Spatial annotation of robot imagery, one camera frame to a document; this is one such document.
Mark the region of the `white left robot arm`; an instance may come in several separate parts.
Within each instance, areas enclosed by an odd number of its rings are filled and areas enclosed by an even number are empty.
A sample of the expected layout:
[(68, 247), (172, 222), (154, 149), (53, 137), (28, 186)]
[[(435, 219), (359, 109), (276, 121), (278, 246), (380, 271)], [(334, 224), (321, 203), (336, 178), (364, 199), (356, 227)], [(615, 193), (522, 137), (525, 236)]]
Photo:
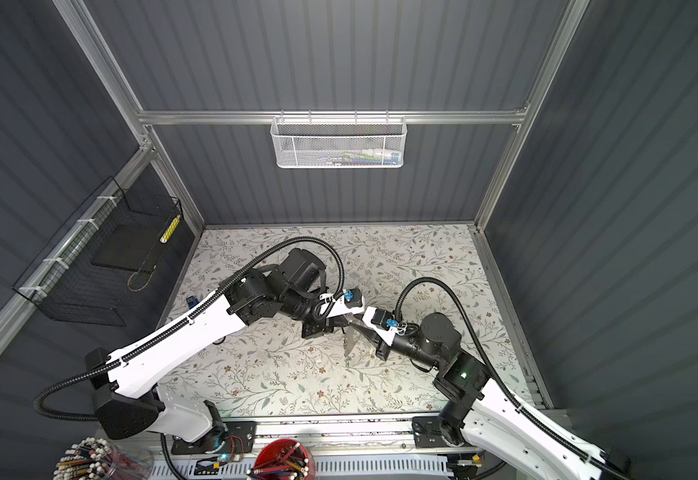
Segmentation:
[(96, 422), (111, 439), (149, 431), (196, 442), (223, 432), (210, 401), (180, 399), (159, 382), (214, 342), (263, 318), (282, 314), (313, 338), (347, 326), (366, 301), (345, 286), (345, 269), (326, 241), (286, 239), (255, 256), (197, 305), (146, 337), (117, 349), (91, 352), (87, 371), (42, 390), (34, 411), (46, 418)]

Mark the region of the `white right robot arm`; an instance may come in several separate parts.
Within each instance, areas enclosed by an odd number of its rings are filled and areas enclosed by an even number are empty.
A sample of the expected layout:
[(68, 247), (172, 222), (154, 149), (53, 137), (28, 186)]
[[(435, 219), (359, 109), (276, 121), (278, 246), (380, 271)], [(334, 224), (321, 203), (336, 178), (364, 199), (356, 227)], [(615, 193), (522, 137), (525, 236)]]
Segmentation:
[(410, 282), (391, 312), (366, 306), (357, 289), (333, 298), (355, 317), (354, 327), (376, 343), (378, 357), (394, 351), (408, 357), (416, 368), (436, 372), (433, 384), (447, 399), (438, 415), (439, 431), (448, 444), (487, 450), (532, 479), (628, 478), (627, 469), (610, 460), (602, 448), (560, 426), (510, 390), (473, 325), (466, 329), (475, 354), (462, 348), (460, 333), (441, 313), (428, 315), (413, 333), (407, 333), (402, 306), (421, 284), (441, 288), (461, 317), (468, 317), (453, 289), (432, 277)]

